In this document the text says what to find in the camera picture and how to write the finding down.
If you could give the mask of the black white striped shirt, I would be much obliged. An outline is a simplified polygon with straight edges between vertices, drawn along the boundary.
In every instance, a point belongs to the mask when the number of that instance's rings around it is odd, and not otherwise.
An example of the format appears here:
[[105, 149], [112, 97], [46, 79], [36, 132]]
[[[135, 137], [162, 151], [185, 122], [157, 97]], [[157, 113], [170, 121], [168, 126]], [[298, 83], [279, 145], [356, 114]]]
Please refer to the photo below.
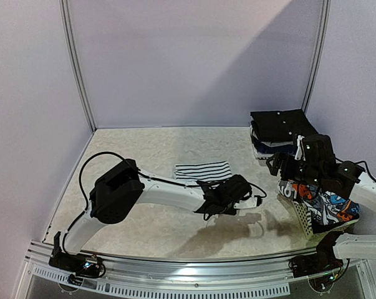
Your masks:
[[173, 177], [184, 181], [218, 181], [232, 176], [231, 168], [227, 161], [218, 161], [201, 164], [177, 164]]

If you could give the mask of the colourful graphic print garment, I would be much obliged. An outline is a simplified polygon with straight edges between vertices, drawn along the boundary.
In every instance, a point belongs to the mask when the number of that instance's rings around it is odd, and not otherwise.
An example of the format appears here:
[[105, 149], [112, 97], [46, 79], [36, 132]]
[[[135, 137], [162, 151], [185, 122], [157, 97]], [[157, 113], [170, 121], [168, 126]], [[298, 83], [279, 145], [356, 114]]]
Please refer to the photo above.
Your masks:
[[293, 195], [293, 200], [304, 204], [311, 211], [313, 220], [319, 225], [333, 225], [340, 222], [351, 224], [359, 220], [359, 205], [333, 192], [292, 180], [280, 180], [278, 186], [294, 189], [296, 193]]

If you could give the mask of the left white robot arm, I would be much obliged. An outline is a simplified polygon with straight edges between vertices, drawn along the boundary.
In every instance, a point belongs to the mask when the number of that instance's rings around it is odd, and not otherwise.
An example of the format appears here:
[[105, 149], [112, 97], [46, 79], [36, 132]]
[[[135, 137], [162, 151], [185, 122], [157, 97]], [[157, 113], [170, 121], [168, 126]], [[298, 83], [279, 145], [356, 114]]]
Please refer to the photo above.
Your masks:
[[64, 232], [56, 255], [67, 270], [79, 267], [78, 253], [98, 231], [124, 221], [137, 204], [179, 207], [209, 217], [235, 215], [258, 204], [250, 183], [239, 174], [215, 182], [179, 181], [142, 172], [133, 159], [99, 177], [85, 198], [85, 209]]

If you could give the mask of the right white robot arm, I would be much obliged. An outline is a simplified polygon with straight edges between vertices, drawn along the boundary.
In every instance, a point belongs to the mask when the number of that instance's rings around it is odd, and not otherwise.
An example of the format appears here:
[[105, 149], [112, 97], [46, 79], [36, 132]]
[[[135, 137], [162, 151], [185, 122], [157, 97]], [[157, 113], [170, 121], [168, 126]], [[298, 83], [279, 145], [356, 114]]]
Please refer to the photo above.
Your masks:
[[322, 248], [311, 257], [311, 267], [323, 272], [336, 259], [376, 260], [376, 178], [361, 162], [300, 154], [276, 153], [266, 160], [269, 172], [281, 179], [314, 185], [361, 208], [360, 218], [350, 232], [327, 234]]

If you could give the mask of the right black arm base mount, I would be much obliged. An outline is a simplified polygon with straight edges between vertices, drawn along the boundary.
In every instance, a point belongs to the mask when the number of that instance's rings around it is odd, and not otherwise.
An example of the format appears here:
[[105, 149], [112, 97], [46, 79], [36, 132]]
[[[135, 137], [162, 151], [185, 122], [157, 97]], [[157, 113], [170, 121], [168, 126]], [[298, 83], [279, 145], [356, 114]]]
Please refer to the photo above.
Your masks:
[[288, 266], [293, 273], [294, 278], [315, 275], [327, 271], [338, 269], [334, 281], [341, 277], [349, 266], [350, 260], [347, 260], [346, 266], [342, 259], [335, 256], [333, 246], [337, 243], [341, 232], [328, 233], [316, 246], [316, 251], [310, 255], [297, 255], [291, 258]]

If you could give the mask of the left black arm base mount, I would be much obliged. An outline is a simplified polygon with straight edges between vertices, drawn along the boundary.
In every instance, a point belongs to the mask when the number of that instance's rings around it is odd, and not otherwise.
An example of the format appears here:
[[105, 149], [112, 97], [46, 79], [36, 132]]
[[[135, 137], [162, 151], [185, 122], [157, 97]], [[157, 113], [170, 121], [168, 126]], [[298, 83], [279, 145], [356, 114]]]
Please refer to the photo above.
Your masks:
[[104, 260], [95, 254], [72, 255], [60, 246], [61, 232], [54, 236], [54, 248], [49, 258], [49, 266], [73, 273], [76, 277], [102, 278], [106, 274]]

